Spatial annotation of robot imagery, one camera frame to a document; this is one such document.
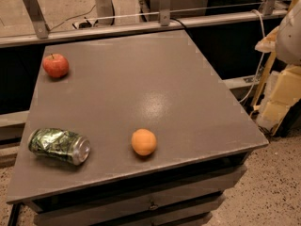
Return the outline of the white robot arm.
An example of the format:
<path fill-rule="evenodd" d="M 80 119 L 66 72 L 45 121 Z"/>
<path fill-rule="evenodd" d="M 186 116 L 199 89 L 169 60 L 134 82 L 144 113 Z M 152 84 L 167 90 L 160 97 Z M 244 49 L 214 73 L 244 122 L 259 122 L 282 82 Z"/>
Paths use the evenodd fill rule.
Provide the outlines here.
<path fill-rule="evenodd" d="M 255 49 L 263 53 L 275 52 L 277 59 L 286 64 L 301 65 L 301 0 Z"/>

